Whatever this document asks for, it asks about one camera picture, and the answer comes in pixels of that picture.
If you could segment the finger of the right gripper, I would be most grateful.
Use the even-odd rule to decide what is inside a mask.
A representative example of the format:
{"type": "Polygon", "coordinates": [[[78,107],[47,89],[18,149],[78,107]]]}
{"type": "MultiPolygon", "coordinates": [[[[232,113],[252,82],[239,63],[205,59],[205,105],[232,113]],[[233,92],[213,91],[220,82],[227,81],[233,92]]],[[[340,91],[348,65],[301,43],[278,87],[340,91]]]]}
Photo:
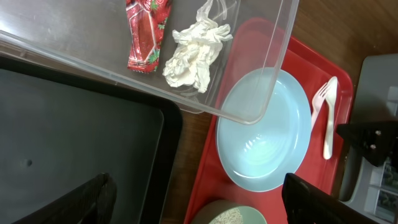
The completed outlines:
{"type": "Polygon", "coordinates": [[[397,121],[339,124],[336,133],[373,166],[397,167],[397,121]]]}

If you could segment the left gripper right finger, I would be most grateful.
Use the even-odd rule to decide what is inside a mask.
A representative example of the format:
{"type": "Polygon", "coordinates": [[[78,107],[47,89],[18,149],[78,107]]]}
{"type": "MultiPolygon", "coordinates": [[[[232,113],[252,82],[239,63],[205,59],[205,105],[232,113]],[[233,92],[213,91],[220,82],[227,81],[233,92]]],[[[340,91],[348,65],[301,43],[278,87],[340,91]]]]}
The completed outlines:
{"type": "Polygon", "coordinates": [[[293,173],[285,175],[282,200],[289,224],[377,224],[293,173]]]}

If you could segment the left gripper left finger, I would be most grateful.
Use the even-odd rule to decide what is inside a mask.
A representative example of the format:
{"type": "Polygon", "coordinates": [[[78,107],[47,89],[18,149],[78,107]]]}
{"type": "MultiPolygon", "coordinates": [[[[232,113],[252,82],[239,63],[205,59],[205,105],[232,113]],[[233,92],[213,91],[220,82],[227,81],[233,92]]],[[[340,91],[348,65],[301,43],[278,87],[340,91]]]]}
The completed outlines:
{"type": "Polygon", "coordinates": [[[98,174],[52,203],[21,218],[15,224],[109,224],[117,197],[117,185],[108,173],[98,174]]]}

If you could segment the white plastic spoon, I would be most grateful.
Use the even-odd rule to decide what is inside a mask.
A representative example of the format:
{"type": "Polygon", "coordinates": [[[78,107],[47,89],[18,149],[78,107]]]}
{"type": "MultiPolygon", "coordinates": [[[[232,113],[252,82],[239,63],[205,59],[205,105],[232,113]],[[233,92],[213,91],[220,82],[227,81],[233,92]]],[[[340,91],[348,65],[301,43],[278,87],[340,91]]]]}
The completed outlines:
{"type": "Polygon", "coordinates": [[[323,158],[329,160],[333,153],[333,135],[335,124],[335,103],[337,97],[338,79],[332,77],[328,82],[328,91],[326,93],[326,103],[328,105],[328,121],[326,125],[325,141],[323,147],[323,158]]]}

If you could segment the white napkin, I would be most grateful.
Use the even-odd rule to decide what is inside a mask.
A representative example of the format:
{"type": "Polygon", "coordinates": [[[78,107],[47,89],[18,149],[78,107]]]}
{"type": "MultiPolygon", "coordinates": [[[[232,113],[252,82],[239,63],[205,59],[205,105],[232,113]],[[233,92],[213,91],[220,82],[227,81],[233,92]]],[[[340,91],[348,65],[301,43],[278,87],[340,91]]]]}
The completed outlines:
{"type": "Polygon", "coordinates": [[[169,86],[193,86],[199,93],[207,91],[210,65],[219,56],[223,43],[233,38],[229,24],[219,26],[208,17],[212,5],[213,0],[207,0],[197,10],[196,23],[180,32],[172,31],[178,45],[163,69],[169,86]]]}

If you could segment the red snack wrapper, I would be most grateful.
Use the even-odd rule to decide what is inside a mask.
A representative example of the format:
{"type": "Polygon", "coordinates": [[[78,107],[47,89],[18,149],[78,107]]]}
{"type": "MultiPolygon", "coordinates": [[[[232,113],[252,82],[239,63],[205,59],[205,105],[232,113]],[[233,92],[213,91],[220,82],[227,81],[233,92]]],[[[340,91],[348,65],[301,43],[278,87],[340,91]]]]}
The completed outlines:
{"type": "Polygon", "coordinates": [[[126,0],[132,42],[127,67],[137,72],[157,70],[172,0],[126,0]]]}

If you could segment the white plastic fork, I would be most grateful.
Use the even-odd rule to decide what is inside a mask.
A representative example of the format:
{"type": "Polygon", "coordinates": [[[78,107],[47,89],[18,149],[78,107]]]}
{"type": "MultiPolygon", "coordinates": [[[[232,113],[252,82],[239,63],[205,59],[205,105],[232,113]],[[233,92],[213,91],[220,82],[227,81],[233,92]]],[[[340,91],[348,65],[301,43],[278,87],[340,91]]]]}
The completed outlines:
{"type": "Polygon", "coordinates": [[[330,89],[330,84],[325,83],[312,98],[312,127],[314,127],[318,114],[321,110],[322,104],[326,98],[326,93],[330,89]]]}

